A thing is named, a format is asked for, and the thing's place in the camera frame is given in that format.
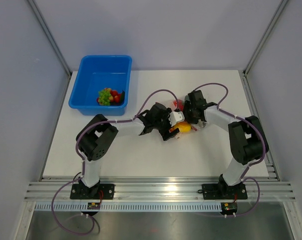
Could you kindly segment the red fake chili pepper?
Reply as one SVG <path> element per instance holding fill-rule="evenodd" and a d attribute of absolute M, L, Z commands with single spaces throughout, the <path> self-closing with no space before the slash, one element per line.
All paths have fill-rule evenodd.
<path fill-rule="evenodd" d="M 179 109 L 180 111 L 183 111 L 184 109 L 184 101 L 183 100 L 174 100 L 172 102 L 172 106 L 174 109 Z"/>

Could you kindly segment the clear zip top bag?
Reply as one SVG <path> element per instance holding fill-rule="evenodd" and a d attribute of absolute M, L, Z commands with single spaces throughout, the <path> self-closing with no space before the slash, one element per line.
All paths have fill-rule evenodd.
<path fill-rule="evenodd" d="M 179 133 L 175 135 L 176 139 L 180 139 L 185 134 L 197 132 L 206 127 L 207 122 L 201 118 L 201 111 L 198 111 L 196 106 L 192 107 L 192 103 L 188 98 L 185 98 L 185 100 L 174 100 L 171 106 L 178 106 L 184 114 L 184 121 L 178 122 L 169 130 L 173 132 L 179 129 Z"/>

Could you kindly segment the yellow orange fake mango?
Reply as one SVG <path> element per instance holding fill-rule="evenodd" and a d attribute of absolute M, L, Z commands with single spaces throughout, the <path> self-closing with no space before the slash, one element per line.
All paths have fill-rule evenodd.
<path fill-rule="evenodd" d="M 178 122 L 174 125 L 169 131 L 173 132 L 174 130 L 179 129 L 179 132 L 186 133 L 192 130 L 191 124 L 187 123 L 186 121 Z"/>

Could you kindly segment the dark green fake leaf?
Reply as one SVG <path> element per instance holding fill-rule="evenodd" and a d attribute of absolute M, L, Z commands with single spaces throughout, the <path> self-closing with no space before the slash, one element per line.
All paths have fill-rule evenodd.
<path fill-rule="evenodd" d="M 119 103 L 122 103 L 125 99 L 125 91 L 123 90 L 121 93 L 119 93 L 118 97 L 120 99 Z"/>

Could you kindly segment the red fake strawberry bunch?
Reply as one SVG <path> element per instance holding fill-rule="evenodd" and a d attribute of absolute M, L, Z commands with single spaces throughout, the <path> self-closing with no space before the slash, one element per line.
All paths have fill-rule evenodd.
<path fill-rule="evenodd" d="M 120 94 L 120 92 L 118 92 L 117 90 L 112 89 L 112 95 L 114 97 L 114 101 L 111 103 L 110 106 L 119 106 L 120 105 L 120 103 L 119 103 L 120 99 L 118 97 L 118 94 Z"/>

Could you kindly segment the green fake lettuce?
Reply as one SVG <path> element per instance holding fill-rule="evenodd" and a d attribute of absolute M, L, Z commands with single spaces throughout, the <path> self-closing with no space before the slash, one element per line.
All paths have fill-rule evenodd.
<path fill-rule="evenodd" d="M 110 106 L 114 101 L 111 88 L 105 88 L 99 91 L 99 96 L 97 98 L 97 103 L 101 106 Z"/>

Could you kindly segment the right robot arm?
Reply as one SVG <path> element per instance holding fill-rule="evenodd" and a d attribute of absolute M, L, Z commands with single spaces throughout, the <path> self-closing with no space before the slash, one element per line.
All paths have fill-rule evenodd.
<path fill-rule="evenodd" d="M 232 160 L 217 183 L 204 183 L 199 190 L 204 200 L 245 200 L 244 177 L 249 168 L 263 160 L 269 150 L 260 120 L 252 115 L 242 118 L 214 102 L 207 102 L 200 90 L 190 92 L 184 101 L 183 114 L 188 123 L 209 123 L 228 132 Z"/>

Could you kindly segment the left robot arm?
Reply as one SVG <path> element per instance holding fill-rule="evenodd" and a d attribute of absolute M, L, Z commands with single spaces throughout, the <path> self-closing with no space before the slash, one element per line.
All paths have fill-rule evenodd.
<path fill-rule="evenodd" d="M 184 121 L 180 109 L 172 110 L 155 103 L 150 110 L 137 114 L 132 119 L 108 120 L 96 115 L 76 137 L 76 152 L 83 160 L 82 173 L 78 183 L 72 185 L 71 199 L 96 200 L 103 197 L 103 189 L 110 186 L 101 184 L 100 171 L 105 154 L 116 137 L 142 136 L 157 130 L 164 141 L 175 137 L 179 129 L 172 129 Z"/>

